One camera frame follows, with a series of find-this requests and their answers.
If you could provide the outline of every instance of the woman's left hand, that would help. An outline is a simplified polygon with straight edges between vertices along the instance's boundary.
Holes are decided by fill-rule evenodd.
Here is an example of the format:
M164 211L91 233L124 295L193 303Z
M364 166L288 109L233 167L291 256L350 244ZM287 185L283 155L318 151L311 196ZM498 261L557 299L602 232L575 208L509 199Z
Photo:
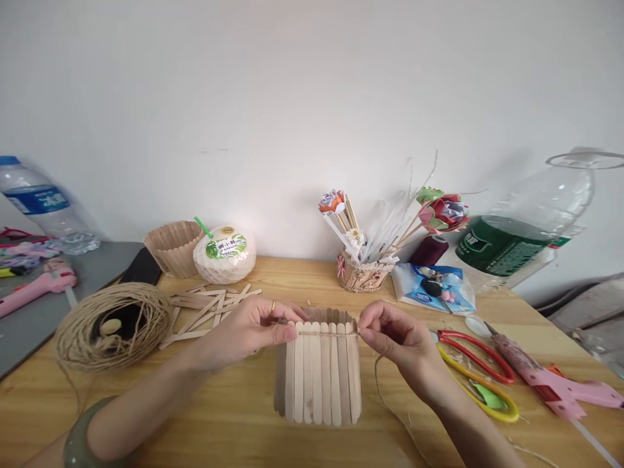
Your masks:
M273 307L273 300L251 296L184 353L195 369L219 372L260 348L295 340L298 336L296 328L276 323L280 318L293 322L307 320L298 305L275 301Z

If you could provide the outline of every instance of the popsicle stick holder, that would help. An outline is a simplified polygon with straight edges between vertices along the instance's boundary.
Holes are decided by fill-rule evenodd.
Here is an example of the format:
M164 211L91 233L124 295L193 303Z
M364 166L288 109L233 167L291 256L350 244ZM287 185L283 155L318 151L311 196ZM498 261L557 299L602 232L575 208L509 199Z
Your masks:
M197 274L193 249L203 236L197 223L178 221L150 231L143 243L164 273L190 278Z
M306 309L299 337L277 348L273 407L289 422L344 426L362 412L358 327L345 311Z
M336 258L336 274L340 286L352 293L371 293L378 291L385 279L394 269L393 263L365 263L358 265L341 251Z

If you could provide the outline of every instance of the scissors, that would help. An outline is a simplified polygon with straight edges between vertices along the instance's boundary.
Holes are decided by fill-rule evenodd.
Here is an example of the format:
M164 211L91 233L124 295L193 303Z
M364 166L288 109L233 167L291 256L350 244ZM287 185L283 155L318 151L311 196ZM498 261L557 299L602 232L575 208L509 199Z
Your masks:
M453 375L453 378L457 381L457 383L463 388L463 390L471 397L484 411L488 416L498 419L504 423L514 423L520 418L520 412L518 410L515 402L501 389L497 388L492 383L488 382L485 378L481 377L481 375L475 374L469 369L462 367L457 361L452 359L440 346L441 343L445 343L446 345L452 346L457 351L461 352L465 356L468 357L472 362L477 364L481 369L483 369L486 373L488 373L492 378L498 380L499 382L505 384L512 384L515 382L515 374L512 368L500 357L492 348L488 347L486 344L482 343L478 339L471 337L470 335L466 335L460 331L454 330L438 330L437 332L431 331L431 336L434 340L435 345L437 346L442 359L450 365L453 369L458 371L460 374L468 377L468 379L474 380L476 383L483 385L485 388L490 390L492 393L495 393L507 406L506 411L497 411L495 409L487 407L483 404L478 398L476 398L464 385L460 383L459 380ZM466 349L460 343L452 340L451 337L464 339L474 344L483 350L492 360L502 369L503 375L498 373L495 369L492 369L486 363L483 362L475 353Z

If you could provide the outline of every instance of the jade bangle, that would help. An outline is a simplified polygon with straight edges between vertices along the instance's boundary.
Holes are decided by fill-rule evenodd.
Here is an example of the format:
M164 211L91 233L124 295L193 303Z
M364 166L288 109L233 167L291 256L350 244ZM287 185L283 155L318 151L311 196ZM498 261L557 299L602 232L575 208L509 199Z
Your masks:
M93 416L115 398L116 396L110 396L95 403L80 416L71 428L63 450L65 468L126 468L134 461L136 452L112 462L102 461L93 455L86 440L86 430Z

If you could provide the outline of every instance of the pink glue gun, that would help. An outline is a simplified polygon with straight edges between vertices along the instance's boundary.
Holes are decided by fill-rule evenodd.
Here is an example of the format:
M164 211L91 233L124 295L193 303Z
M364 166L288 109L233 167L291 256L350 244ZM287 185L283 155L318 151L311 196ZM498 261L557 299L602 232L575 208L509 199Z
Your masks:
M487 322L486 326L492 333L497 351L539 393L544 403L557 416L568 421L587 416L577 401L606 408L624 407L624 398L604 382L590 380L578 383L561 377L535 362L517 343L498 333Z
M39 278L0 299L0 319L44 294L62 293L66 288L76 286L77 282L76 275L67 263L61 259L49 260Z

